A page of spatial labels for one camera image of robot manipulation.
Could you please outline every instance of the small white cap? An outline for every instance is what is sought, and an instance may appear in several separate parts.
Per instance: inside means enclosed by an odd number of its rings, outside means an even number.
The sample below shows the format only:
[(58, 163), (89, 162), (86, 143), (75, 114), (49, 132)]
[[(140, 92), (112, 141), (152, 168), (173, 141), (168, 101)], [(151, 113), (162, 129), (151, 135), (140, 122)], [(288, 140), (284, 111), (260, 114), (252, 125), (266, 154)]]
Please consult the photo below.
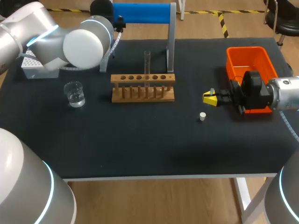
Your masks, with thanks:
[(206, 113), (201, 112), (201, 113), (199, 114), (199, 119), (200, 119), (200, 120), (205, 120), (205, 118), (206, 118)]

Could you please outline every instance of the test tube rack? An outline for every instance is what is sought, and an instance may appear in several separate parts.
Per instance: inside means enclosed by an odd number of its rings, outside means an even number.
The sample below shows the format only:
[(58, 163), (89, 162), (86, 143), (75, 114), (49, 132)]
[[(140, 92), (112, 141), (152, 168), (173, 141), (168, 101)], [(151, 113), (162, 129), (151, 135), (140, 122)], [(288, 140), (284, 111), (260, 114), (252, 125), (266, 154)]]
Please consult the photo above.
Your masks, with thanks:
[[(115, 87), (112, 91), (112, 103), (144, 103), (144, 102), (169, 102), (174, 101), (173, 84), (174, 74), (134, 74), (134, 75), (111, 75), (111, 83)], [(129, 86), (119, 87), (119, 84), (142, 84), (148, 83), (149, 87)]]

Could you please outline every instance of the water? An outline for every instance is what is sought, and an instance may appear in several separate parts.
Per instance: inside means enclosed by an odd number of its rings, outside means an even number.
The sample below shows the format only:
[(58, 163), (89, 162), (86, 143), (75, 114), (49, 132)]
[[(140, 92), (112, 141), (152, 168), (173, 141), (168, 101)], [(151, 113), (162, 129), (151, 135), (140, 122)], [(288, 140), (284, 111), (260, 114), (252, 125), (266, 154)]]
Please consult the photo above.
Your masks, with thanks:
[(72, 107), (81, 107), (85, 104), (85, 98), (82, 90), (75, 89), (67, 95)]

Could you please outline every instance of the orange plastic container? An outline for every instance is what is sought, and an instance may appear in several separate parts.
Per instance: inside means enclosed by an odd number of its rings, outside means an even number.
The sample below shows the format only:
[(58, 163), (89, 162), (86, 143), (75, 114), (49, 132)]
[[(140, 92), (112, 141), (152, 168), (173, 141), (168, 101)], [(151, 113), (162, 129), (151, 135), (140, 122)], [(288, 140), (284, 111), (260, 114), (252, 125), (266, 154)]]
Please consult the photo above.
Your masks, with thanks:
[[(240, 85), (246, 71), (258, 71), (265, 84), (267, 84), (270, 79), (277, 78), (272, 62), (266, 50), (262, 47), (228, 48), (226, 53), (228, 56), (226, 64), (228, 78), (238, 81)], [(272, 110), (269, 107), (245, 111), (245, 113), (271, 112)]]

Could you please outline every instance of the table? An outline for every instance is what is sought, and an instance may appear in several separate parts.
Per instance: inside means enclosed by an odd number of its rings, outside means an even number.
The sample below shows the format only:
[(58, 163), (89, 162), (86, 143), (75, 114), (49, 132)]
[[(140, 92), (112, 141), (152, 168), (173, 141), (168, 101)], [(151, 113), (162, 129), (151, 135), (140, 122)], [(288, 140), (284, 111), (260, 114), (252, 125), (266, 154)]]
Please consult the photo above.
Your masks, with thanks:
[[(279, 76), (288, 66), (272, 38), (176, 40), (175, 102), (112, 104), (110, 74), (166, 73), (166, 40), (120, 41), (106, 74), (61, 71), (57, 79), (27, 80), (20, 62), (0, 90), (0, 127), (19, 137), (69, 180), (273, 176), (297, 147), (278, 112), (240, 117), (230, 107), (202, 103), (225, 88), (226, 49), (263, 46)], [(68, 106), (63, 87), (83, 84), (86, 104)], [(197, 122), (200, 112), (206, 120)], [(285, 112), (298, 132), (297, 111)]]

